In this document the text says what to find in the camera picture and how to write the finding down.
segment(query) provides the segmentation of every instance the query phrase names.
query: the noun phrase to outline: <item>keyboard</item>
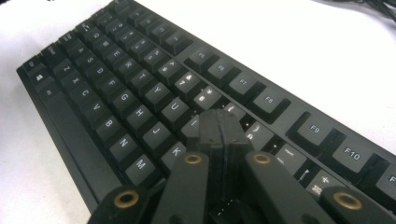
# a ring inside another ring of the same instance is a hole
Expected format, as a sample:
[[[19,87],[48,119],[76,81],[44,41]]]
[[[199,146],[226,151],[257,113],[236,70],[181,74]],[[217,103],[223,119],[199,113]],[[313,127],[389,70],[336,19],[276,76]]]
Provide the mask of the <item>keyboard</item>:
[[[396,210],[394,155],[136,2],[111,2],[17,72],[90,211],[166,179],[214,108],[314,198],[343,186]]]

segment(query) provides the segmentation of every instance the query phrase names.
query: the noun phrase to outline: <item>brass threaded hole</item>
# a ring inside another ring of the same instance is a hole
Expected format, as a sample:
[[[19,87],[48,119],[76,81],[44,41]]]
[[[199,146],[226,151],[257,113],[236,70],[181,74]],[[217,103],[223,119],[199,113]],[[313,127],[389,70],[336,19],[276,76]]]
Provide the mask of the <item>brass threaded hole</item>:
[[[360,210],[362,208],[361,200],[345,192],[336,192],[333,195],[336,202],[350,210]]]
[[[119,193],[114,199],[114,204],[118,208],[128,208],[134,206],[139,201],[139,194],[135,190],[126,190]]]
[[[253,160],[255,162],[261,163],[261,164],[266,164],[266,163],[269,163],[271,161],[271,159],[268,156],[262,155],[262,154],[254,155]]]
[[[189,155],[186,158],[184,158],[184,161],[188,164],[197,164],[202,161],[202,158],[197,155]]]

